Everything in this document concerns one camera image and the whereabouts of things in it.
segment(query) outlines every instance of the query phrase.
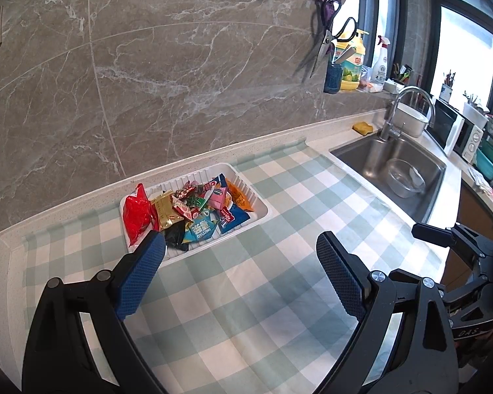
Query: dish soap bottle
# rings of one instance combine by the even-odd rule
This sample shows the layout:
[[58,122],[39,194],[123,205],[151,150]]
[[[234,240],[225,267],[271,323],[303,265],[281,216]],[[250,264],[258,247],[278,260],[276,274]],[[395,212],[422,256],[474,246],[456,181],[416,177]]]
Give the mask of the dish soap bottle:
[[363,34],[369,34],[360,29],[356,30],[356,35],[348,43],[336,43],[334,60],[336,60],[349,46],[356,48],[356,53],[341,63],[342,84],[341,90],[356,90],[360,85],[360,76],[362,74],[363,57],[365,56],[365,46],[363,45]]
[[382,48],[380,49],[380,56],[373,66],[371,82],[382,84],[385,83],[387,77],[387,46],[389,46],[390,41],[381,35],[378,35],[378,38],[380,39],[378,46],[381,44]]

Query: blue gripper pad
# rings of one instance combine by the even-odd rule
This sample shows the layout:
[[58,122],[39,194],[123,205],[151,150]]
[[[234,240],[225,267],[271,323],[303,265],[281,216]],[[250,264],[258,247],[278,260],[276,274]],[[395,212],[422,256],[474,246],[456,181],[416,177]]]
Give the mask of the blue gripper pad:
[[141,244],[141,246],[145,249],[141,250],[139,260],[119,288],[119,300],[115,313],[120,321],[137,311],[166,252],[166,241],[162,234],[156,235],[147,245]]
[[343,308],[347,314],[361,322],[366,313],[363,306],[363,289],[325,234],[321,234],[317,239],[316,253]]

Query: gray marble backsplash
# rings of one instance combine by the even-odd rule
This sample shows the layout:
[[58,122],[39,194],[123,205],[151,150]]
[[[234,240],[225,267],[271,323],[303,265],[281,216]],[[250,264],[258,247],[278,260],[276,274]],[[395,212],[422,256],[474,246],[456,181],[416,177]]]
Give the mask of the gray marble backsplash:
[[315,0],[0,0],[0,230],[234,142],[387,106],[309,79]]

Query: yellow bottle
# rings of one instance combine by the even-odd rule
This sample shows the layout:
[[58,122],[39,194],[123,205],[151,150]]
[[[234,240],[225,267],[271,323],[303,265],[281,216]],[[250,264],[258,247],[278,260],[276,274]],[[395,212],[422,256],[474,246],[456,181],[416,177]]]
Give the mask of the yellow bottle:
[[362,74],[363,57],[365,56],[365,46],[363,45],[363,34],[369,34],[360,29],[356,30],[356,35],[348,43],[336,43],[334,60],[336,60],[349,46],[356,48],[356,53],[342,62],[343,74],[341,90],[356,90],[360,84]]

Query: blue cup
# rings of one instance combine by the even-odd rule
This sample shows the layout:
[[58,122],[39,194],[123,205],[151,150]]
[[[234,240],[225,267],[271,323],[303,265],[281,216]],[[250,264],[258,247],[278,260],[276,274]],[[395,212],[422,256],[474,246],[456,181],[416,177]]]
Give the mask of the blue cup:
[[334,63],[333,56],[329,58],[327,65],[327,75],[325,76],[325,85],[323,93],[336,94],[340,91],[342,85],[343,68],[341,64]]

